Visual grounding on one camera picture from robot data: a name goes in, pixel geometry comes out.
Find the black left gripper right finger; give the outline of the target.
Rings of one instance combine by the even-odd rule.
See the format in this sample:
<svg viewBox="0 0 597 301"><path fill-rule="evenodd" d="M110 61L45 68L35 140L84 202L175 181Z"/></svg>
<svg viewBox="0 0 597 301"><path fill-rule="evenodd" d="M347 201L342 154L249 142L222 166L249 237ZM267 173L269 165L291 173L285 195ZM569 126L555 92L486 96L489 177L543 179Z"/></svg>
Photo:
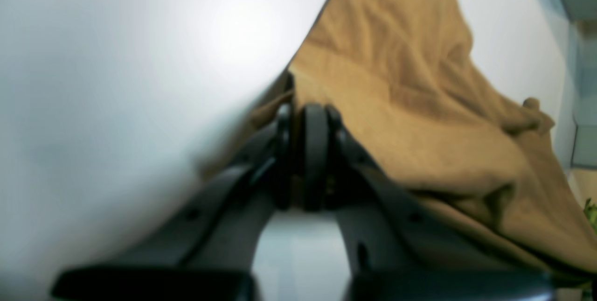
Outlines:
<svg viewBox="0 0 597 301"><path fill-rule="evenodd" d="M330 210L352 278L347 301L554 301L547 273L492 257L394 183L330 105L302 111L307 211Z"/></svg>

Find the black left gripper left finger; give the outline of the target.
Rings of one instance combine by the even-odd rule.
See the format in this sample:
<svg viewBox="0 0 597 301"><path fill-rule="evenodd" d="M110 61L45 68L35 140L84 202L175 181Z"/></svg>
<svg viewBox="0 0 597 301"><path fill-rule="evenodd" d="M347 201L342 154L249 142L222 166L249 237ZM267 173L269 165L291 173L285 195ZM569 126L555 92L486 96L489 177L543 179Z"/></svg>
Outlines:
<svg viewBox="0 0 597 301"><path fill-rule="evenodd" d="M154 234L103 263L66 270L60 301L260 301L252 263L286 193L292 106L245 143L190 203Z"/></svg>

